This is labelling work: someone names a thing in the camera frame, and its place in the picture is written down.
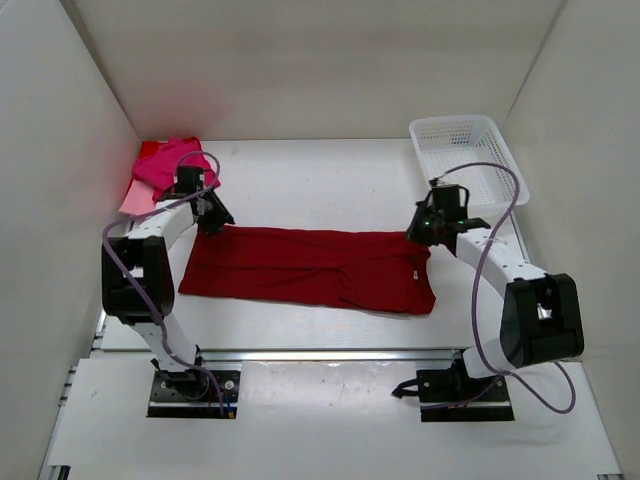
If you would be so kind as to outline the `dark red t shirt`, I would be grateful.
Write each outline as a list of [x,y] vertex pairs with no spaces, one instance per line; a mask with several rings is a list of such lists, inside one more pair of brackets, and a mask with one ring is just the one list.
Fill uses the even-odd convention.
[[227,227],[198,232],[178,291],[402,315],[428,315],[430,250],[402,232]]

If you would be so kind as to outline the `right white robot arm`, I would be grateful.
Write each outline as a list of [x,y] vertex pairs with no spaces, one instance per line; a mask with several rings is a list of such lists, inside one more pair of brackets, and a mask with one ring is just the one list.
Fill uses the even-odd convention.
[[[448,376],[449,391],[471,400],[484,378],[517,369],[576,358],[585,341],[577,286],[567,274],[550,274],[497,241],[490,225],[468,216],[469,190],[461,185],[432,186],[406,232],[423,246],[444,246],[475,270],[472,283],[474,345],[462,353],[462,364]],[[485,280],[503,300],[499,330],[480,337],[479,284]]]

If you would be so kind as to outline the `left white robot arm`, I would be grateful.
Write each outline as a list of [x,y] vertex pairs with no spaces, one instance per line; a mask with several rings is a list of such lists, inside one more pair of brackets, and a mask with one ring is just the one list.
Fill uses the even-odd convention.
[[175,287],[169,249],[192,226],[216,234],[234,219],[207,175],[217,171],[179,166],[174,184],[155,209],[105,227],[101,246],[102,304],[105,312],[134,330],[154,354],[166,384],[188,398],[203,395],[213,376],[199,347],[173,314]]

